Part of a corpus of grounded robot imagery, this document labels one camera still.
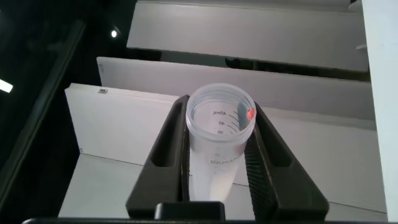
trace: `white wall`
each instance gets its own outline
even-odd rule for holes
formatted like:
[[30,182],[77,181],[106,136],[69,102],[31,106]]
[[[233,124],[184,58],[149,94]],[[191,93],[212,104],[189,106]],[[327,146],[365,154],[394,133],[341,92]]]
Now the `white wall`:
[[363,0],[389,222],[398,221],[398,1]]

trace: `clear plastic container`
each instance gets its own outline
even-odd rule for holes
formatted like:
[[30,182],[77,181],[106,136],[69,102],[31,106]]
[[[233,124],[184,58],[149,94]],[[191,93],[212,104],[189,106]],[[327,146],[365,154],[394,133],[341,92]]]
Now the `clear plastic container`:
[[227,198],[255,118],[252,98],[236,86],[215,83],[191,95],[186,120],[196,200]]

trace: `white panel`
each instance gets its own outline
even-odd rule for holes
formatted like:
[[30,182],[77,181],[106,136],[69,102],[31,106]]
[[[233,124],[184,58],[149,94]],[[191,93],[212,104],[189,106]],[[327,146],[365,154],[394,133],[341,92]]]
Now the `white panel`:
[[97,61],[106,87],[183,96],[210,83],[229,83],[261,106],[374,119],[370,83],[120,58]]
[[138,2],[127,47],[368,70],[360,14]]
[[[129,218],[125,203],[141,169],[138,165],[81,154],[59,217]],[[233,185],[224,205],[227,219],[254,219],[248,187]],[[326,220],[385,221],[386,214],[331,203]]]
[[65,90],[80,152],[143,165],[177,97],[100,88]]
[[389,222],[398,221],[398,1],[362,0]]

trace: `white shelf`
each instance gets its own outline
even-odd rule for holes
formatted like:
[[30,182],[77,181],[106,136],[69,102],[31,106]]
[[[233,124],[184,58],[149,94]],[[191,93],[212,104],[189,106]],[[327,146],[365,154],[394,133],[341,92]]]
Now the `white shelf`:
[[288,5],[138,1],[127,47],[368,70],[367,52],[356,50],[366,43],[361,14],[348,6],[343,12],[340,3],[330,6],[339,11]]

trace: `white surface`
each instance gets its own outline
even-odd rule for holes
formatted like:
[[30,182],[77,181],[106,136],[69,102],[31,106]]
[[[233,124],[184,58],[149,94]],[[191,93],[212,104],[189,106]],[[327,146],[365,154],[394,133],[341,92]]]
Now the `white surface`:
[[80,154],[59,217],[128,218],[142,166]]
[[[59,217],[128,218],[125,203],[141,169],[138,165],[81,154]],[[254,219],[248,187],[233,185],[224,205],[227,219]],[[326,219],[384,221],[386,214],[331,203]]]
[[[166,100],[176,97],[112,88],[101,94],[100,88],[74,84],[67,89],[79,147],[86,154],[143,165],[171,107]],[[143,105],[155,109],[142,113]],[[386,211],[370,121],[262,109],[329,201]],[[245,170],[242,161],[234,183],[248,185]]]
[[360,14],[161,2],[137,2],[127,47],[368,70]]
[[5,91],[6,93],[9,93],[12,90],[12,85],[8,82],[0,80],[0,90]]
[[389,222],[398,221],[398,1],[363,0]]
[[80,152],[143,165],[177,97],[101,88],[65,90]]
[[210,83],[229,83],[261,106],[374,119],[370,83],[120,58],[97,62],[106,87],[183,96]]

